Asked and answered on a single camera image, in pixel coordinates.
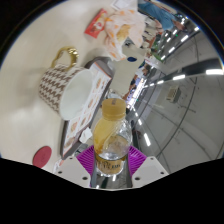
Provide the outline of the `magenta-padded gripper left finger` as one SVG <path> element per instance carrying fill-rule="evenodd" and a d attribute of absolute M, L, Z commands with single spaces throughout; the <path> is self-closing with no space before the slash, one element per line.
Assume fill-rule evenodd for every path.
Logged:
<path fill-rule="evenodd" d="M 56 162 L 53 173 L 81 187 L 91 188 L 94 169 L 94 147 L 90 146 L 77 156 Z"/>

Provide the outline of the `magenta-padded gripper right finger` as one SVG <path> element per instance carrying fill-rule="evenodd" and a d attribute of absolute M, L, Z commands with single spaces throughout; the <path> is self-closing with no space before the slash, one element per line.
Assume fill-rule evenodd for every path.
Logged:
<path fill-rule="evenodd" d="M 147 157 L 131 146 L 128 153 L 127 186 L 140 188 L 168 175 L 155 156 Z"/>

